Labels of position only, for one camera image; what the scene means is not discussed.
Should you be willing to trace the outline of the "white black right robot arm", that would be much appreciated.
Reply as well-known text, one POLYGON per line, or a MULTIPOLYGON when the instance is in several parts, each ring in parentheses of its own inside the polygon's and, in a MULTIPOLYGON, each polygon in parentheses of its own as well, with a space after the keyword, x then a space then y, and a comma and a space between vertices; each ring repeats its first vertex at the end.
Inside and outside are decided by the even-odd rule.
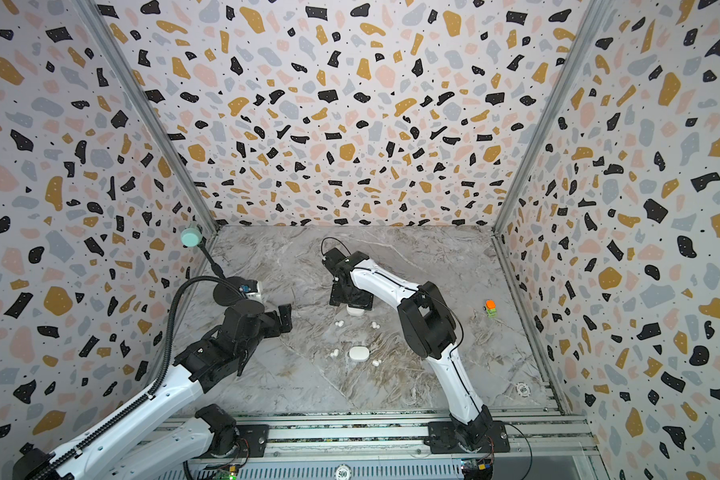
POLYGON ((459 353, 464 330, 439 288, 404 280, 359 251, 333 248, 322 264, 333 278, 330 304, 355 314, 370 311, 378 299, 396 310, 407 345, 430 365, 446 395, 459 443, 470 450, 485 443, 493 418, 468 378, 459 353))

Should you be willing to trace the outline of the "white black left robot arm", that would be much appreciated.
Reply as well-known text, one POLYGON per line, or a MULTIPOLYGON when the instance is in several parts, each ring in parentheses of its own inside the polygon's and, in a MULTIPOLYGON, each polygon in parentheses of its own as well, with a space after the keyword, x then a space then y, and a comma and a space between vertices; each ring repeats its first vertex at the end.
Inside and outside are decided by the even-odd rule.
POLYGON ((292 329, 292 308, 273 311, 239 300, 222 324, 163 362, 156 379, 86 432, 49 453, 27 443, 12 469, 15 479, 151 479, 201 455, 258 453, 236 420, 218 405, 201 408, 178 429, 146 443, 148 434, 222 380, 241 376, 259 344, 292 329))

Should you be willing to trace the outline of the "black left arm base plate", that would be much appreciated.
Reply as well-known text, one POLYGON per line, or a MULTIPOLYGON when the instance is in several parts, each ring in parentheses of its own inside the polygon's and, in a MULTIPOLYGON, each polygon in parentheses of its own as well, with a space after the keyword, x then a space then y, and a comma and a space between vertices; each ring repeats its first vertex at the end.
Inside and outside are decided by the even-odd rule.
POLYGON ((270 427, 248 424, 222 427, 214 434, 209 453, 215 458, 246 460, 264 456, 270 427))

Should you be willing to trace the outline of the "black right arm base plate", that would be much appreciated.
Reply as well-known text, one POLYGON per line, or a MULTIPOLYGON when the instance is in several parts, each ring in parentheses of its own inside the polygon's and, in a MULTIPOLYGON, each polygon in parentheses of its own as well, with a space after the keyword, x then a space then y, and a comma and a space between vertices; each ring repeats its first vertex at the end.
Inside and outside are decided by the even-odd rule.
POLYGON ((504 422, 478 423, 465 427, 459 422, 435 421, 427 424, 423 440, 433 454, 508 453, 510 444, 504 422))

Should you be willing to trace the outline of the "white earbud charging case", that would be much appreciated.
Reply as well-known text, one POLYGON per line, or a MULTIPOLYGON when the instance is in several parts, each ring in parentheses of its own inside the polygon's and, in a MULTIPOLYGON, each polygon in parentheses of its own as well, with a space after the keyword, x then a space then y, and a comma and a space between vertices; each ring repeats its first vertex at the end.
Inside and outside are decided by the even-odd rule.
POLYGON ((355 308, 355 307, 346 307, 347 313, 351 316, 361 317, 364 315, 365 310, 361 308, 355 308))

